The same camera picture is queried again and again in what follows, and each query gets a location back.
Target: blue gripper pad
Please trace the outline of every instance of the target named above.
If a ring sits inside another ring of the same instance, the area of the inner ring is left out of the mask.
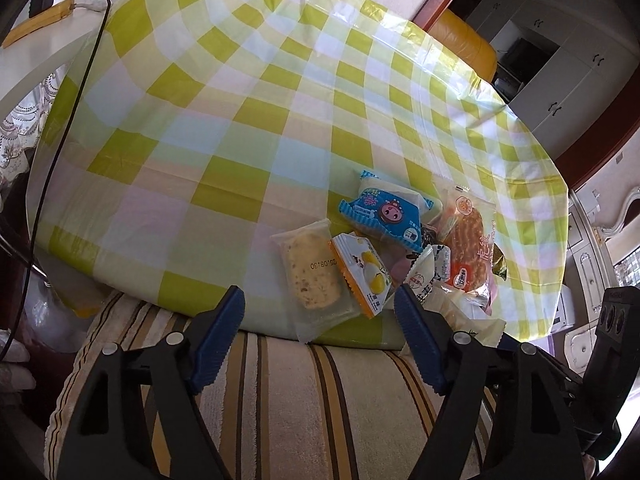
[[[185,332],[193,365],[187,380],[193,395],[216,380],[244,317],[244,292],[230,286],[214,310],[198,314]]]
[[[394,311],[422,380],[431,385],[437,394],[445,395],[447,380],[443,355],[452,333],[449,325],[440,314],[424,310],[409,285],[402,285],[396,290]],[[427,319],[442,333],[431,333]]]

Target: cartoon face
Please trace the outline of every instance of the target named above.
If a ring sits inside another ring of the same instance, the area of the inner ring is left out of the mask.
[[[402,208],[396,200],[387,200],[378,212],[380,219],[387,224],[399,224],[402,220]]]

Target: checkered tablecloth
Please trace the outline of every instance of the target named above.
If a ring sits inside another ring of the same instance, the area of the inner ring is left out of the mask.
[[[91,47],[47,122],[31,217]],[[356,196],[363,169],[430,194],[431,174],[440,174],[495,203],[509,279],[497,280],[494,315],[523,340],[548,332],[566,255],[564,181],[488,83],[370,0],[123,0],[38,243],[186,314],[239,285],[244,327],[293,336],[270,236],[325,216],[334,234],[348,230],[337,206]],[[383,343],[376,327],[362,337]]]

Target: cookie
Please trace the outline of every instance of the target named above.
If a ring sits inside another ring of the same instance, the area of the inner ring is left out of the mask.
[[[308,309],[324,308],[340,299],[343,279],[327,241],[313,232],[300,233],[284,245],[293,295]]]
[[[486,282],[486,260],[481,253],[481,241],[484,234],[482,217],[478,209],[460,215],[455,225],[443,240],[443,244],[451,249],[451,275],[449,285],[465,292],[476,290]]]

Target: pile of snacks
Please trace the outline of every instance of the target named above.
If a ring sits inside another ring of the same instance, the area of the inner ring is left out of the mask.
[[[351,233],[332,238],[325,219],[273,235],[300,341],[393,308],[394,289],[408,283],[454,330],[497,344],[505,323],[490,317],[493,272],[504,278],[506,266],[494,257],[495,205],[441,179],[436,189],[425,196],[363,171],[358,197],[338,207]]]

